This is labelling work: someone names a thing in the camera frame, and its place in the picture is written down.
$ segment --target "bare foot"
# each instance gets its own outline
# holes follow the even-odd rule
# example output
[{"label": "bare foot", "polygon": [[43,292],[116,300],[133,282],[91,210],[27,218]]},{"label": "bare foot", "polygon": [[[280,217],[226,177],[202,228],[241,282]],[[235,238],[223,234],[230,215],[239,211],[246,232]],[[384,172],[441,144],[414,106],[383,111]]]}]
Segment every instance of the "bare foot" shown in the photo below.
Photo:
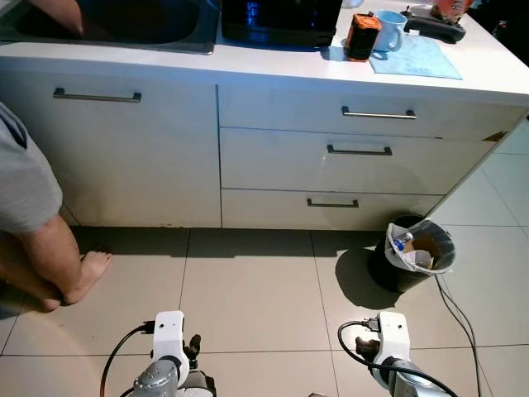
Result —
[{"label": "bare foot", "polygon": [[58,299],[38,299],[41,307],[41,312],[49,313],[53,312],[60,306],[60,300]]},{"label": "bare foot", "polygon": [[81,280],[78,285],[64,296],[66,304],[75,304],[80,301],[96,282],[105,274],[112,263],[112,254],[106,252],[90,251],[81,261]]}]

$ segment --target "drawer handle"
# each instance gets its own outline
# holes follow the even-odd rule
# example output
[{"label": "drawer handle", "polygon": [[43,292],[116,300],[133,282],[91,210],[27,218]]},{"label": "drawer handle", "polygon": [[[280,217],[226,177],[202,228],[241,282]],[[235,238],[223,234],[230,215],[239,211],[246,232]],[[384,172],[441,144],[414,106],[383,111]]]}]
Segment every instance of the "drawer handle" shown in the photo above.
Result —
[{"label": "drawer handle", "polygon": [[393,155],[391,147],[384,147],[384,151],[337,151],[333,145],[327,145],[327,151],[331,155]]},{"label": "drawer handle", "polygon": [[341,114],[346,117],[372,117],[372,118],[393,118],[397,120],[417,120],[417,115],[413,110],[407,110],[406,114],[382,114],[382,113],[356,113],[349,112],[347,106],[341,107]]},{"label": "drawer handle", "polygon": [[56,88],[53,92],[55,99],[73,99],[77,101],[99,101],[99,102],[121,102],[121,103],[140,103],[141,94],[134,93],[132,98],[123,97],[106,97],[102,95],[76,95],[73,93],[66,93],[64,88]]},{"label": "drawer handle", "polygon": [[353,200],[352,204],[318,204],[313,203],[311,198],[307,198],[308,207],[324,207],[324,208],[360,208],[358,200]]}]

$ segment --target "white cabinet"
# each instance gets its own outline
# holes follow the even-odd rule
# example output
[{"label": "white cabinet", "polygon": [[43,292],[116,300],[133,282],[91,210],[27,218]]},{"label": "white cabinet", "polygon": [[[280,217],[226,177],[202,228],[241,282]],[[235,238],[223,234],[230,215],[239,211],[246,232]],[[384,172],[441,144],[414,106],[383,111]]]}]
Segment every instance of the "white cabinet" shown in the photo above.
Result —
[{"label": "white cabinet", "polygon": [[0,100],[49,159],[81,224],[221,226],[214,85],[9,71]]},{"label": "white cabinet", "polygon": [[382,136],[424,136],[482,141],[511,131],[527,110],[522,106],[407,96],[220,86],[222,127],[340,132]]},{"label": "white cabinet", "polygon": [[222,190],[224,227],[383,230],[403,213],[427,213],[442,196]]},{"label": "white cabinet", "polygon": [[222,187],[448,194],[492,142],[221,128]]}]

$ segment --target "blue towel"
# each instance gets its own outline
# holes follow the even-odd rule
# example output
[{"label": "blue towel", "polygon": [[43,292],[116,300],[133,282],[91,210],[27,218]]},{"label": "blue towel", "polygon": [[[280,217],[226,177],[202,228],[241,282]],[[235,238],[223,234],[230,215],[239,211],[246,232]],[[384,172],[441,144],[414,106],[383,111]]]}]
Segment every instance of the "blue towel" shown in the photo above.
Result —
[{"label": "blue towel", "polygon": [[404,35],[399,51],[374,51],[369,60],[375,73],[463,79],[439,45],[427,37]]}]

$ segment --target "stainless steel sink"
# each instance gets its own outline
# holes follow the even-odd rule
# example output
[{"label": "stainless steel sink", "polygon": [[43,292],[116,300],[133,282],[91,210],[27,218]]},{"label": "stainless steel sink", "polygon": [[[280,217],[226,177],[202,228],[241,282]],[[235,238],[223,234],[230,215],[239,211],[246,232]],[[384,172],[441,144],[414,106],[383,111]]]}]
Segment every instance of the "stainless steel sink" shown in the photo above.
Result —
[{"label": "stainless steel sink", "polygon": [[211,54],[219,0],[78,0],[83,14],[111,39],[75,37],[28,1],[0,11],[0,41],[106,45]]}]

